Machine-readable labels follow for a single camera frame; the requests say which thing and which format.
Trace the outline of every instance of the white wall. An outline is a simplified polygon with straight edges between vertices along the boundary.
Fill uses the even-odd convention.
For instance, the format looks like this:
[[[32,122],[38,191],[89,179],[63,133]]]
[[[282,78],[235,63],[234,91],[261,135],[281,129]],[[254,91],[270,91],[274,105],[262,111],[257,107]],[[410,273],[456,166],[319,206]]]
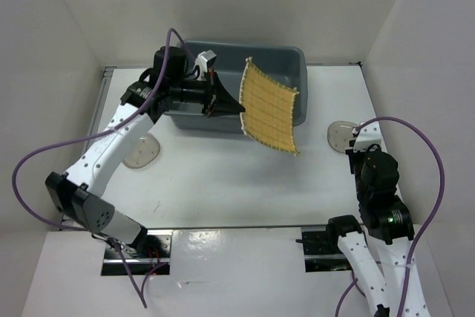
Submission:
[[[363,72],[378,115],[420,127],[445,164],[445,201],[427,234],[455,317],[475,310],[475,0],[397,0]],[[430,151],[397,124],[384,126],[401,164],[401,191],[417,222],[439,185]]]
[[[66,0],[103,65],[149,64],[168,27],[186,38],[295,45],[308,62],[357,62],[394,0]]]
[[[63,0],[0,0],[0,306],[19,316],[46,227],[15,201],[11,172],[29,151],[86,132],[101,68]],[[54,216],[44,180],[78,154],[65,148],[27,163],[25,199]]]

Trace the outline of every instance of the yellow mesh fabric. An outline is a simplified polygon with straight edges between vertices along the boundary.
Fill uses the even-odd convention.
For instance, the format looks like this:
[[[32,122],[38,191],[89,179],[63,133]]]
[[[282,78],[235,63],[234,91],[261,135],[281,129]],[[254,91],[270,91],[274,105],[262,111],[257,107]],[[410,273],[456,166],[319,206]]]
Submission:
[[[246,60],[240,83],[239,102],[246,109],[240,114],[245,135],[276,150],[300,154],[293,132],[293,112],[298,92],[276,82]]]

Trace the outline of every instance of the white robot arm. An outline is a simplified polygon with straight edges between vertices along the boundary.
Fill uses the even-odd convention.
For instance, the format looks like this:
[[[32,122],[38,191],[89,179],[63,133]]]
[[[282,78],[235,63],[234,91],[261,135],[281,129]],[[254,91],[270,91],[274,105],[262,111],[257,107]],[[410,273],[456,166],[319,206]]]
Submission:
[[[151,104],[126,125],[97,140],[84,155],[63,174],[51,172],[46,179],[56,208],[103,238],[113,238],[136,250],[146,248],[147,229],[135,220],[115,210],[102,199],[105,188],[132,146],[146,134],[174,102],[194,102],[203,105],[206,117],[239,115],[245,109],[229,94],[212,69],[216,55],[201,53],[195,64],[200,78],[186,73],[186,53],[170,48],[165,76]],[[165,49],[155,53],[154,67],[145,70],[139,80],[130,85],[121,98],[116,113],[105,130],[126,121],[147,100],[157,84]]]
[[[356,179],[359,211],[368,242],[352,215],[331,218],[327,234],[350,262],[366,295],[370,315],[394,317],[403,293],[406,257],[414,238],[413,223],[406,205],[396,195],[398,163],[381,150],[379,124],[375,122],[353,133],[356,138],[350,142],[347,154]],[[376,248],[384,275],[371,255],[368,243]],[[430,317],[416,259],[409,268],[404,317]]]

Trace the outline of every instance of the purple cable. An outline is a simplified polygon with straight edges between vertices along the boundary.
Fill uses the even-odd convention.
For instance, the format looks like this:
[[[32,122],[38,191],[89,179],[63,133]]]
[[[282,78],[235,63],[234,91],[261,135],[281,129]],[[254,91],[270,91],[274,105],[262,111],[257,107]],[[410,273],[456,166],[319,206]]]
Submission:
[[[437,212],[439,211],[439,208],[442,204],[442,198],[444,197],[444,190],[445,190],[445,170],[444,170],[444,165],[442,164],[442,159],[440,157],[440,154],[437,151],[434,144],[432,144],[432,142],[429,140],[429,138],[422,131],[420,131],[418,128],[416,128],[414,125],[410,124],[409,122],[406,122],[405,120],[395,118],[395,117],[376,117],[374,119],[368,120],[367,122],[361,124],[358,127],[358,130],[360,131],[365,126],[368,126],[369,124],[372,124],[374,122],[381,122],[381,121],[398,122],[399,124],[402,124],[402,125],[408,127],[409,129],[411,129],[412,131],[414,131],[417,135],[419,135],[419,137],[422,140],[424,140],[424,142],[427,144],[427,146],[429,146],[429,149],[432,151],[433,156],[436,158],[437,166],[439,167],[439,174],[440,174],[439,193],[437,195],[436,202],[433,205],[432,211],[430,211],[429,216],[427,217],[425,222],[422,224],[421,229],[417,232],[416,236],[414,237],[414,240],[413,240],[412,244],[410,245],[409,252],[407,253],[407,260],[406,260],[407,266],[410,266],[410,263],[413,260],[414,250],[416,249],[417,243],[419,242],[419,240],[421,239],[421,236],[424,234],[424,232],[429,227],[430,223],[432,223],[432,220],[435,218],[435,216],[436,216]],[[406,267],[406,272],[404,274],[404,282],[403,282],[403,285],[402,285],[401,301],[399,302],[399,308],[398,308],[398,312],[396,314],[396,317],[402,317],[402,313],[404,312],[404,305],[406,304],[406,298],[407,298],[407,290],[409,288],[409,276],[410,276],[410,268]],[[350,285],[351,287],[357,285],[358,279],[353,279],[353,283],[354,283],[354,285],[352,285],[352,286]],[[342,296],[341,302],[346,297],[348,292],[345,291],[346,294],[344,293],[344,295]]]
[[[132,285],[134,286],[135,291],[137,292],[137,295],[140,297],[140,300],[144,306],[144,308],[147,308],[147,302],[145,301],[145,297],[143,297],[143,293],[140,292],[139,287],[137,286],[137,282],[135,282],[135,279],[132,275],[132,271],[130,267],[128,267],[127,261],[125,261],[124,255],[122,253],[122,247],[120,246],[119,243],[114,244],[114,249],[119,254],[120,259],[122,260],[122,264],[124,264],[125,272],[127,273],[128,278],[130,279]]]
[[[140,288],[140,292],[142,293],[142,296],[144,296],[144,292],[145,292],[145,283],[147,282],[148,278],[150,278],[150,276],[156,272],[160,267],[162,267],[163,265],[166,265],[167,263],[159,263],[158,265],[156,265],[156,267],[154,267],[153,269],[151,269],[149,272],[147,272],[147,275],[145,275],[143,281],[142,281],[142,287]]]
[[[114,250],[117,252],[117,254],[119,254],[120,260],[122,260],[122,264],[124,265],[125,272],[127,273],[127,276],[129,278],[129,280],[131,281],[132,285],[134,286],[135,292],[139,296],[144,308],[147,308],[148,306],[147,306],[147,302],[145,301],[145,296],[144,296],[145,283],[148,280],[148,278],[154,272],[156,272],[160,267],[162,267],[163,265],[166,265],[167,263],[160,263],[160,264],[156,265],[156,267],[151,269],[149,272],[147,272],[147,275],[145,275],[145,277],[142,281],[142,288],[139,289],[139,287],[137,285],[137,282],[135,282],[134,276],[132,275],[132,271],[131,271],[130,267],[128,267],[127,261],[125,260],[124,254],[122,253],[122,247],[120,246],[120,243],[116,241],[113,244],[113,247],[114,247]]]
[[[340,309],[341,305],[343,304],[344,299],[347,297],[348,293],[351,291],[354,286],[358,283],[358,279],[356,278],[355,280],[351,281],[351,284],[347,289],[344,291],[343,295],[340,297],[340,301],[338,301],[338,304],[336,305],[336,311],[335,311],[335,317],[338,317],[340,315]]]
[[[356,276],[355,276],[355,270],[351,270],[351,280],[352,281],[356,281]],[[358,290],[358,292],[364,297],[366,298],[366,295],[364,294],[363,290],[360,288],[360,286],[358,284],[355,284],[355,287],[356,289]]]
[[[160,86],[160,83],[162,81],[162,78],[163,76],[165,75],[165,69],[166,69],[166,64],[167,64],[167,61],[168,61],[168,56],[169,56],[169,48],[170,48],[170,40],[171,40],[171,34],[174,33],[178,39],[182,42],[183,44],[183,48],[185,49],[185,51],[187,52],[187,54],[191,57],[191,58],[194,58],[193,57],[193,54],[191,53],[191,51],[189,50],[188,46],[186,46],[185,42],[183,41],[183,39],[181,38],[180,34],[174,29],[174,28],[170,28],[168,30],[168,33],[167,33],[167,36],[166,36],[166,45],[165,45],[165,53],[164,53],[164,56],[163,56],[163,65],[162,65],[162,69],[160,70],[160,74],[158,76],[158,80],[157,80],[157,84],[154,86],[154,89],[152,89],[151,93],[148,95],[147,99],[145,100],[145,102],[140,106],[140,108],[138,108],[135,113],[133,113],[129,118],[125,119],[123,122],[121,122],[119,125],[117,125],[115,128],[113,129],[110,129],[110,130],[106,130],[106,131],[103,131],[103,132],[100,132],[100,133],[97,133],[97,134],[94,134],[94,135],[91,135],[89,137],[83,137],[83,138],[80,138],[80,139],[74,139],[74,140],[68,140],[68,141],[64,141],[64,142],[61,142],[61,143],[57,143],[57,144],[52,144],[52,145],[48,145],[48,146],[44,146],[42,148],[38,148],[36,149],[35,151],[32,151],[31,153],[29,153],[28,155],[26,155],[25,157],[23,157],[15,166],[14,170],[13,170],[13,173],[12,173],[12,188],[13,188],[13,193],[15,194],[15,197],[16,199],[18,200],[18,202],[20,202],[20,204],[22,205],[22,207],[28,212],[30,213],[30,215],[34,216],[34,218],[36,218],[37,220],[40,220],[41,222],[43,223],[46,223],[46,224],[49,224],[50,226],[55,226],[57,228],[60,228],[60,229],[71,229],[71,230],[76,230],[76,231],[84,231],[85,229],[83,228],[78,228],[78,227],[75,227],[75,226],[63,226],[62,224],[60,223],[55,223],[51,220],[48,220],[40,215],[38,215],[36,212],[34,212],[28,205],[27,203],[24,201],[23,197],[20,195],[20,192],[19,192],[19,189],[18,189],[18,183],[17,183],[17,176],[18,176],[18,173],[19,173],[19,170],[20,168],[24,165],[24,163],[26,163],[31,157],[33,156],[36,156],[37,154],[41,154],[42,152],[45,152],[45,151],[48,151],[48,150],[52,150],[54,148],[61,148],[63,146],[69,146],[69,145],[73,145],[73,144],[77,144],[77,143],[82,143],[82,142],[85,142],[85,141],[89,141],[89,140],[95,140],[95,139],[98,139],[100,137],[104,137],[106,135],[109,135],[109,134],[112,134],[114,133],[116,130],[122,128],[123,126],[127,125],[130,123],[130,121],[132,121],[137,115],[139,115],[140,113],[144,112],[144,110],[150,105],[151,101],[152,101],[152,98],[154,97],[154,95],[156,94],[156,92],[158,91],[158,87]]]

